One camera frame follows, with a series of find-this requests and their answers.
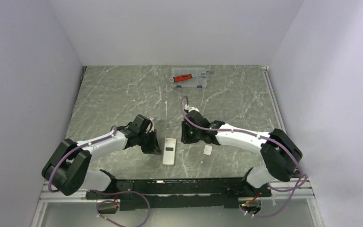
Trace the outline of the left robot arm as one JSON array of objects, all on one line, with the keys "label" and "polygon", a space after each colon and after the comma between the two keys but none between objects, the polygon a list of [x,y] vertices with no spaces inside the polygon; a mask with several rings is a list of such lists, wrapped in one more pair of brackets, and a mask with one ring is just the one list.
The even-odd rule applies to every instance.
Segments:
[{"label": "left robot arm", "polygon": [[93,139],[63,140],[43,167],[42,177],[48,182],[49,192],[70,196],[85,189],[112,198],[119,191],[118,180],[105,170],[90,168],[90,164],[134,146],[140,147],[144,154],[162,154],[152,120],[141,114],[127,125],[113,125],[108,133]]}]

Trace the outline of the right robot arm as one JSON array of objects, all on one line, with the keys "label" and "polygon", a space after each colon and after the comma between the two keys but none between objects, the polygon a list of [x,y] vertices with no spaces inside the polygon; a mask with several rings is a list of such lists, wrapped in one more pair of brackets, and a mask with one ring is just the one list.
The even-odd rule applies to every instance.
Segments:
[{"label": "right robot arm", "polygon": [[250,169],[241,184],[247,196],[255,195],[260,187],[273,181],[289,182],[294,175],[302,152],[283,130],[256,132],[234,127],[222,121],[209,122],[197,110],[183,110],[182,143],[233,146],[257,153],[261,163]]}]

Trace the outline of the white battery cover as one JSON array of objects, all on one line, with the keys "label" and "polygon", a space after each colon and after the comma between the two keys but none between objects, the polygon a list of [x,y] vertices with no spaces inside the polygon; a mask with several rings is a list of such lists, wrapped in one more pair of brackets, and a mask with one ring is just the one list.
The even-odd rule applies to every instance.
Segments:
[{"label": "white battery cover", "polygon": [[210,145],[205,145],[204,146],[204,150],[203,150],[203,154],[204,155],[207,155],[207,156],[210,156],[211,155],[211,153],[212,153],[212,146],[210,146]]}]

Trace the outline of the white remote control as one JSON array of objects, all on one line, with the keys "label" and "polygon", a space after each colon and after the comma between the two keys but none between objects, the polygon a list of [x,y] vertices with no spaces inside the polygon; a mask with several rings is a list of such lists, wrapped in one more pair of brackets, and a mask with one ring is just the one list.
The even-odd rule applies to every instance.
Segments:
[{"label": "white remote control", "polygon": [[166,138],[164,141],[163,151],[163,164],[174,165],[175,163],[175,151],[176,151],[176,139]]}]

